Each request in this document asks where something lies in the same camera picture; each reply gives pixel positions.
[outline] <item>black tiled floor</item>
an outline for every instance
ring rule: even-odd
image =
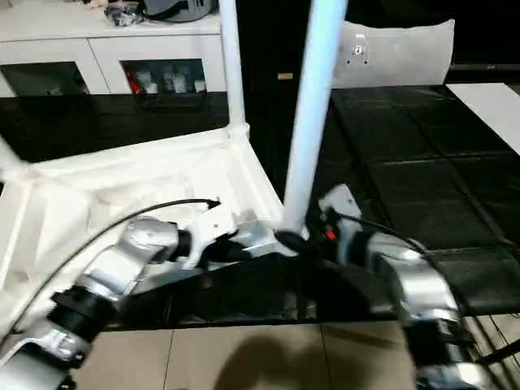
[[[515,312],[520,299],[520,265],[504,249],[475,250],[435,256],[449,281],[471,305],[486,314],[490,301],[501,301],[502,313]]]
[[[347,134],[366,161],[431,158],[431,149],[403,108],[393,106],[336,107]]]

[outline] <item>black table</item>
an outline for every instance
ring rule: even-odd
[[[251,143],[283,196],[293,126],[286,93],[248,97]],[[0,99],[1,134],[28,161],[217,128],[225,95]],[[420,240],[465,314],[520,312],[520,158],[445,87],[334,91],[313,202],[346,183],[365,219]],[[315,203],[308,215],[312,230]],[[383,285],[276,255],[132,299],[113,328],[393,319]]]

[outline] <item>white pole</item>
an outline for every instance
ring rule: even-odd
[[[236,0],[220,0],[221,35],[226,70],[229,124],[245,123],[244,90],[242,87],[241,49],[238,41]]]
[[[281,228],[301,232],[309,207],[347,0],[313,0],[292,132]]]

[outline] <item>white cabinet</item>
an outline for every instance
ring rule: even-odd
[[[0,97],[109,93],[86,39],[0,42]]]
[[[168,80],[165,80],[174,74],[181,74],[183,83],[189,84],[187,90],[177,92],[195,92],[194,81],[198,81],[199,88],[205,85],[209,92],[226,89],[219,35],[112,37],[89,41],[110,93],[135,92],[128,78],[140,83],[140,75],[151,78],[159,92],[174,89],[166,86]]]
[[[224,91],[220,15],[119,28],[80,2],[18,0],[0,11],[0,97],[131,93],[137,76],[158,93]]]

